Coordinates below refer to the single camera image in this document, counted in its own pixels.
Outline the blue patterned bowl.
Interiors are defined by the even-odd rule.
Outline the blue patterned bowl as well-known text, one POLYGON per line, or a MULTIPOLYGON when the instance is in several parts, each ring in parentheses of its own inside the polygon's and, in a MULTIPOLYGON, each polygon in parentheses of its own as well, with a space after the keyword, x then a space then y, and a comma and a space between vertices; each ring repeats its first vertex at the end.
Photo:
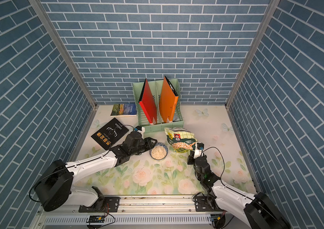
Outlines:
POLYGON ((168 154, 168 148, 165 144, 157 142, 150 150, 150 156, 154 160, 163 160, 168 154))

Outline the green oats bag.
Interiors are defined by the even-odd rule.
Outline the green oats bag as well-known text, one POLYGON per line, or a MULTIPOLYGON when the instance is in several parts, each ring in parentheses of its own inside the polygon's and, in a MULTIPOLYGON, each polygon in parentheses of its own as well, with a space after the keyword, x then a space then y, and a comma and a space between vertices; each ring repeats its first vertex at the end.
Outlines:
POLYGON ((195 134, 179 127, 165 128, 168 144, 177 153, 185 153, 195 150, 197 139, 195 134))

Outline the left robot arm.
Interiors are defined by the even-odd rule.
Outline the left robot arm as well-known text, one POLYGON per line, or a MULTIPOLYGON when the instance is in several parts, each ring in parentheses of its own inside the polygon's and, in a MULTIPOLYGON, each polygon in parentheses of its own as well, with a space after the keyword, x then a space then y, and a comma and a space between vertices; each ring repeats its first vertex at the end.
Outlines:
POLYGON ((60 159, 52 162, 32 190, 45 212, 62 206, 78 206, 79 212, 107 212, 105 196, 97 187, 77 188, 75 184, 96 172, 122 165, 130 157, 153 149, 156 144, 156 139, 144 138, 140 132, 132 131, 122 144, 103 155, 68 163, 60 159))

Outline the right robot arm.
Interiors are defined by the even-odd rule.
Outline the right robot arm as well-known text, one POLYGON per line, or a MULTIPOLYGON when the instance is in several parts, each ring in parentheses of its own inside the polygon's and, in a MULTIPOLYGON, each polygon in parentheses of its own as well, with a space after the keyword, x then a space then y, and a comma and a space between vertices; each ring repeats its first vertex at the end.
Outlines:
POLYGON ((191 151, 187 164, 193 165, 196 178, 207 192, 193 197, 197 212, 225 211, 251 229, 291 228, 289 221, 266 194, 246 193, 223 182, 211 171, 207 156, 191 151))

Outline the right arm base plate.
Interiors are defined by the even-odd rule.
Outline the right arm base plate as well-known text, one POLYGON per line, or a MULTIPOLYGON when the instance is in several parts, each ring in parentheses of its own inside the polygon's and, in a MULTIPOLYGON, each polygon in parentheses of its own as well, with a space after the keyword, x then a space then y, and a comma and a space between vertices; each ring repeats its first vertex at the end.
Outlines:
POLYGON ((208 211, 223 211, 215 203, 215 200, 211 197, 205 196, 203 193, 198 193, 192 198, 196 212, 208 212, 208 211))

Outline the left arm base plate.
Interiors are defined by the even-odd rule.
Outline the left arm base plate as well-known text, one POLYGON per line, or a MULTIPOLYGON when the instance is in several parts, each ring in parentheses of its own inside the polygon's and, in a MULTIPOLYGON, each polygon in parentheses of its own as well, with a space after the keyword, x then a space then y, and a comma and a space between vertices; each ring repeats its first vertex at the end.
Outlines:
POLYGON ((120 204, 120 197, 103 197, 98 198, 90 207, 81 205, 80 213, 113 213, 117 212, 120 204))

